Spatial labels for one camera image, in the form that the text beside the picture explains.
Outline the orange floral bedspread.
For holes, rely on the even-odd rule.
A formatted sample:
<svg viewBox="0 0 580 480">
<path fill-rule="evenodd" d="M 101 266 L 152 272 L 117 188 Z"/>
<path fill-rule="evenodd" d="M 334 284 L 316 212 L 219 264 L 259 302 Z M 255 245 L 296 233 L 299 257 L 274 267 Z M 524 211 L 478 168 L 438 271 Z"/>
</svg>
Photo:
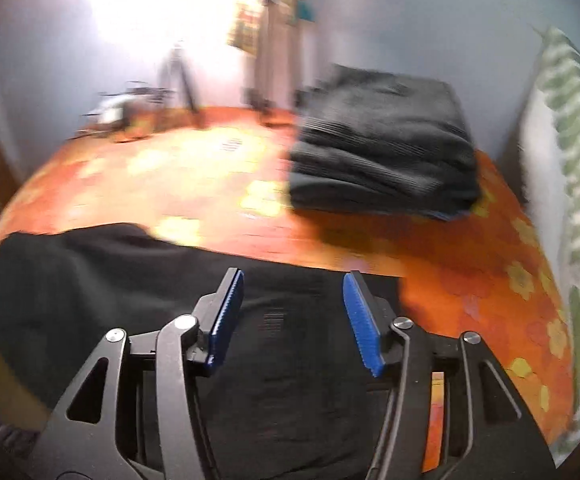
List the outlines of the orange floral bedspread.
<svg viewBox="0 0 580 480">
<path fill-rule="evenodd" d="M 487 155 L 477 157 L 482 197 L 458 220 L 295 211 L 293 128 L 264 128 L 238 108 L 213 108 L 209 120 L 132 142 L 69 140 L 10 200 L 0 243 L 126 221 L 183 246 L 400 276 L 417 321 L 481 333 L 546 439 L 565 434 L 574 387 L 562 301 L 532 223 Z"/>
</svg>

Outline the black pants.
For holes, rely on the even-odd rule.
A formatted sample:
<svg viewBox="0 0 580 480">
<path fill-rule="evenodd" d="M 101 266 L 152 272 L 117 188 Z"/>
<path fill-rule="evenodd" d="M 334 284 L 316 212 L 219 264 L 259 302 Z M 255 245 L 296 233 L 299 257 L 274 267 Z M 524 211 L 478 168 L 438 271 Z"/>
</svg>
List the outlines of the black pants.
<svg viewBox="0 0 580 480">
<path fill-rule="evenodd" d="M 31 479 L 213 479 L 187 350 L 192 311 L 229 268 L 130 224 L 0 243 L 0 351 L 61 386 L 25 462 Z"/>
</svg>

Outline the small black tripod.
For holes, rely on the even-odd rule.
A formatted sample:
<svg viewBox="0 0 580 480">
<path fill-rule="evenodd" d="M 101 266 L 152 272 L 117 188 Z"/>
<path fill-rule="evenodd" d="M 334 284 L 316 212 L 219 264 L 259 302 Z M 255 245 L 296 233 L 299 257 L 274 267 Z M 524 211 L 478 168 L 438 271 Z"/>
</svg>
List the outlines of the small black tripod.
<svg viewBox="0 0 580 480">
<path fill-rule="evenodd" d="M 171 49 L 157 72 L 157 97 L 162 110 L 168 110 L 171 107 L 175 96 L 179 96 L 183 106 L 191 114 L 194 127 L 204 129 L 206 127 L 205 118 L 201 110 L 197 88 L 195 88 L 191 71 L 179 46 Z"/>
</svg>

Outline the white power adapter box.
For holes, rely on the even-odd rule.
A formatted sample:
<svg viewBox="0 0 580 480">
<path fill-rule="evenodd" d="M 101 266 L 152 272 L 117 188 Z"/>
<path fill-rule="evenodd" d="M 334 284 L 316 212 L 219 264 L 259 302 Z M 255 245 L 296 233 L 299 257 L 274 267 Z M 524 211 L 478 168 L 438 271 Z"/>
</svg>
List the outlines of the white power adapter box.
<svg viewBox="0 0 580 480">
<path fill-rule="evenodd" d="M 133 99 L 129 93 L 101 94 L 98 104 L 86 116 L 95 118 L 98 125 L 118 124 L 124 120 L 124 110 Z"/>
</svg>

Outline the stack of folded dark clothes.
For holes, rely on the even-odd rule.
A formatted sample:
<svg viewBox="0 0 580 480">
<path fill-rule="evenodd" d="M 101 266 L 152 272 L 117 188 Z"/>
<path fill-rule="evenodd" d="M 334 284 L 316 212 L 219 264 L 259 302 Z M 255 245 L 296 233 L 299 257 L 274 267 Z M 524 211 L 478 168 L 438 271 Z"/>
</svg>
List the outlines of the stack of folded dark clothes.
<svg viewBox="0 0 580 480">
<path fill-rule="evenodd" d="M 461 105 L 445 81 L 335 65 L 290 148 L 293 208 L 451 220 L 480 198 Z"/>
</svg>

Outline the floral cloth on tripod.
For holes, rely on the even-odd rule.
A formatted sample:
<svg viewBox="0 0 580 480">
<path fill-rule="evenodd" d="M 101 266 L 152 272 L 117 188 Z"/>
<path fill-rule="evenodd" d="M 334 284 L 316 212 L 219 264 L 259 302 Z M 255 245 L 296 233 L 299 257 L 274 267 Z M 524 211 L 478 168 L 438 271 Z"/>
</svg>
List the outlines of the floral cloth on tripod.
<svg viewBox="0 0 580 480">
<path fill-rule="evenodd" d="M 267 21 L 269 3 L 280 6 L 281 16 L 289 25 L 297 21 L 314 22 L 314 9 L 304 0 L 258 0 L 255 3 L 238 2 L 227 36 L 227 44 L 251 56 L 256 56 L 262 44 L 261 31 Z"/>
</svg>

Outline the green striped white pillow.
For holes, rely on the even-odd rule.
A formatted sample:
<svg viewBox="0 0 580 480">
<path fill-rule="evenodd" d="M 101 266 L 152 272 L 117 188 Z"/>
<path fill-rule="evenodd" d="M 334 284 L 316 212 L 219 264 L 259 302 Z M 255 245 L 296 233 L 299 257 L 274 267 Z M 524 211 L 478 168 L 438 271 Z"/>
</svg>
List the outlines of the green striped white pillow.
<svg viewBox="0 0 580 480">
<path fill-rule="evenodd" d="M 521 120 L 526 208 L 563 303 L 573 350 L 574 410 L 552 445 L 558 464 L 580 443 L 580 51 L 549 28 Z"/>
</svg>

